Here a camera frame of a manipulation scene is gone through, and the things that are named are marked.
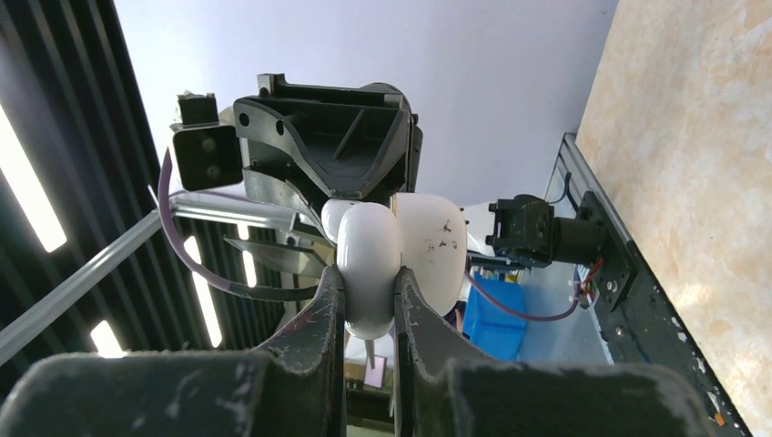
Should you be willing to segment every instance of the black mount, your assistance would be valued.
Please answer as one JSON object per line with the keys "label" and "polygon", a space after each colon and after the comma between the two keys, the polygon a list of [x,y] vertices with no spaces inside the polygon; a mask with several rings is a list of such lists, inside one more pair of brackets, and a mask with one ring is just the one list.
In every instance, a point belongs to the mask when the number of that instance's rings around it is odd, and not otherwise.
{"label": "black mount", "polygon": [[637,267],[597,196],[584,193],[576,218],[560,218],[541,198],[521,195],[490,205],[495,213],[493,235],[485,239],[497,256],[524,267],[543,268],[554,261],[592,265],[605,299],[615,309],[637,275]]}

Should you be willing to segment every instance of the blue container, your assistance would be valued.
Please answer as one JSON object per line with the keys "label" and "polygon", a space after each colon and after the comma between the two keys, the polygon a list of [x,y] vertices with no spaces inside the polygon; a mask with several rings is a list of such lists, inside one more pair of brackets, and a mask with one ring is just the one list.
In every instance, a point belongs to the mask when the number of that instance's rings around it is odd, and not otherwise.
{"label": "blue container", "polygon": [[[523,290],[517,284],[501,280],[474,278],[494,299],[507,308],[525,313]],[[523,343],[527,322],[499,310],[477,292],[469,291],[463,318],[463,331],[478,348],[499,360],[512,361]]]}

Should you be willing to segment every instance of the screw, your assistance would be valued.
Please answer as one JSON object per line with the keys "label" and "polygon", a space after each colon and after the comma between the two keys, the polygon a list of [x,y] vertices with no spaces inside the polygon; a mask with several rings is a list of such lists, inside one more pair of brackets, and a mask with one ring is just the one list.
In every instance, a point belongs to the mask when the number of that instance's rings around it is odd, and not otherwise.
{"label": "screw", "polygon": [[220,170],[218,166],[209,166],[207,168],[207,176],[210,179],[217,179],[219,178]]}
{"label": "screw", "polygon": [[207,153],[212,153],[217,148],[217,142],[209,137],[204,138],[204,140],[201,141],[201,148],[203,148]]}

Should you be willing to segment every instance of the white rounded object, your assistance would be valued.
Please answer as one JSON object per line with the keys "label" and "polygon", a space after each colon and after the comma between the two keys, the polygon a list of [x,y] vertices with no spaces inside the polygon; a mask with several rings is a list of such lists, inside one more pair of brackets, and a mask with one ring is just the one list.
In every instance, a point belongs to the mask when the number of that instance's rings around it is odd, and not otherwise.
{"label": "white rounded object", "polygon": [[394,281],[401,267],[397,219],[377,203],[350,205],[337,238],[346,330],[358,339],[376,340],[394,323]]}
{"label": "white rounded object", "polygon": [[327,239],[333,243],[338,243],[338,229],[340,228],[340,221],[343,220],[343,214],[354,205],[360,203],[356,200],[343,200],[339,198],[331,198],[325,202],[324,206],[321,207],[321,225],[324,228]]}
{"label": "white rounded object", "polygon": [[466,222],[461,209],[439,196],[397,193],[391,209],[400,224],[402,265],[418,281],[426,303],[444,316],[461,292],[466,267]]}

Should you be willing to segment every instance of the black plastic bracket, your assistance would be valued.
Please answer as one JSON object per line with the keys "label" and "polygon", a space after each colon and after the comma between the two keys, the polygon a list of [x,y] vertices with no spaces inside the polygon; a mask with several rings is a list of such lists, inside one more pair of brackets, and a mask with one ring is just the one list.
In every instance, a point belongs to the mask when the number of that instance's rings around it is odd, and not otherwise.
{"label": "black plastic bracket", "polygon": [[594,192],[584,193],[577,217],[593,222],[603,230],[604,244],[598,252],[598,258],[603,260],[603,264],[595,273],[594,280],[600,289],[599,299],[603,299],[611,311],[616,310],[627,297],[638,275],[633,256],[619,233],[614,231],[611,218]]}

